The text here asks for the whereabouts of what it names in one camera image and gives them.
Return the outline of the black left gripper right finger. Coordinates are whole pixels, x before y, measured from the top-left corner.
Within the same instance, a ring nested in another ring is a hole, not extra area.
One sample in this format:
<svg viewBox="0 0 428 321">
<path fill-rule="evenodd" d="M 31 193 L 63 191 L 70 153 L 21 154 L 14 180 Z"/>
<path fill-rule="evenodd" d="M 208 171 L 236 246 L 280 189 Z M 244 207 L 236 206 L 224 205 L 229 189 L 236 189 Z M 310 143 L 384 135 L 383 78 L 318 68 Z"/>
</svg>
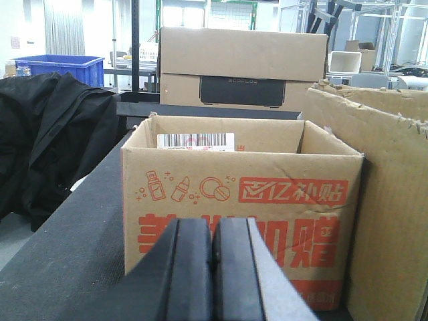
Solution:
<svg viewBox="0 0 428 321">
<path fill-rule="evenodd" d="M 318 319 L 272 257 L 255 219 L 221 219 L 213 257 L 215 320 Z"/>
</svg>

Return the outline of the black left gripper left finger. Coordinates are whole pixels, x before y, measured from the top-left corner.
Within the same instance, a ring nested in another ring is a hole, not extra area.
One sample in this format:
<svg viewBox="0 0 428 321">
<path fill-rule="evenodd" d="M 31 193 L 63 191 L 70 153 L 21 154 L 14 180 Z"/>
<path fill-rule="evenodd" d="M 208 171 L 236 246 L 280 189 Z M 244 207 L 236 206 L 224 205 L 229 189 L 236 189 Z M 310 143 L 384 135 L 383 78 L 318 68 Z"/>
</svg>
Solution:
<svg viewBox="0 0 428 321">
<path fill-rule="evenodd" d="M 204 219 L 173 219 L 126 277 L 126 320 L 210 320 L 211 234 Z"/>
</svg>

